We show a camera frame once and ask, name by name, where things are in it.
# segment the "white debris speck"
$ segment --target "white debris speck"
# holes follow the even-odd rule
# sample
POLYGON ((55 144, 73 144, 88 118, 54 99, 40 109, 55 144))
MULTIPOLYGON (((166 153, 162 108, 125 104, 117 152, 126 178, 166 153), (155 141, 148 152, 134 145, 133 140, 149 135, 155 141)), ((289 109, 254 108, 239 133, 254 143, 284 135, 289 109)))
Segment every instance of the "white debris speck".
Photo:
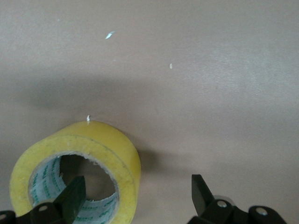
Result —
POLYGON ((106 36, 106 40, 108 39, 108 38, 110 38, 111 36, 112 36, 112 34, 114 34, 115 33, 115 31, 111 31, 107 36, 106 36))

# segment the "screw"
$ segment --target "screw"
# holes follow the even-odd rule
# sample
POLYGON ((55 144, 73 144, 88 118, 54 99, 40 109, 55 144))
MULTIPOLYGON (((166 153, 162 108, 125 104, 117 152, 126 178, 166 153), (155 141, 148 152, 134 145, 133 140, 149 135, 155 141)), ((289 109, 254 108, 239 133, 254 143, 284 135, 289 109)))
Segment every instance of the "screw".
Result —
POLYGON ((262 215, 262 216, 266 216, 268 213, 267 213, 267 211, 265 210, 265 209, 263 209, 263 208, 256 208, 256 212, 258 213, 258 214, 260 214, 260 215, 262 215))
POLYGON ((41 207, 39 207, 38 211, 45 211, 47 210, 48 206, 47 205, 43 205, 41 207))
POLYGON ((226 208, 227 207, 227 204, 224 202, 224 201, 218 201, 217 202, 217 205, 221 208, 226 208))
POLYGON ((5 219, 5 218, 6 218, 6 214, 0 215, 0 220, 5 219))

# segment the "tape roll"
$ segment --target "tape roll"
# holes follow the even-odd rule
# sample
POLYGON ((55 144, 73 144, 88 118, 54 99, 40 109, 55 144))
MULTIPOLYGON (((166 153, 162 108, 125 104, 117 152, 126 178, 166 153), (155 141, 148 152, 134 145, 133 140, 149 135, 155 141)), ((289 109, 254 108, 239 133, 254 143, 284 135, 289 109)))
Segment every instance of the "tape roll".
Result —
POLYGON ((100 201, 86 201, 76 223, 129 224, 137 204, 140 159, 130 140, 116 128, 97 121, 70 125, 27 149, 10 180, 10 197, 18 216, 57 197, 65 184, 60 157, 76 154, 100 165, 115 193, 100 201))

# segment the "beige table surface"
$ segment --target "beige table surface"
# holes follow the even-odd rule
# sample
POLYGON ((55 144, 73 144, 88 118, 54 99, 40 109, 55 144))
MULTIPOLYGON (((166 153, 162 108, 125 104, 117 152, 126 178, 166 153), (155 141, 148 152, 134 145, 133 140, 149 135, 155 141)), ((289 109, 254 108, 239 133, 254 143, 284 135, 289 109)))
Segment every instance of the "beige table surface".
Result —
POLYGON ((299 1, 0 1, 0 210, 19 156, 88 114, 139 150, 132 223, 187 223, 197 173, 298 223, 299 1))

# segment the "tape core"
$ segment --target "tape core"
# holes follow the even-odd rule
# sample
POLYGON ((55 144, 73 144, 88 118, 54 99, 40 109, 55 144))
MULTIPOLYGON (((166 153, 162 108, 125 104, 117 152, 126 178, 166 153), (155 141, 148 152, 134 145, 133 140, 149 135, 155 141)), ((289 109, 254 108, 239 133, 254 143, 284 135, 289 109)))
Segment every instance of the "tape core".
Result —
POLYGON ((102 200, 86 200, 81 211, 79 212, 74 224, 108 224, 113 220, 118 205, 119 191, 116 181, 109 173, 103 164, 96 161, 94 158, 77 153, 67 152, 61 155, 55 155, 47 158, 32 173, 28 194, 32 206, 37 206, 40 203, 52 202, 66 187, 63 178, 60 174, 60 163, 62 155, 79 155, 99 165, 111 178, 114 183, 115 192, 102 200))

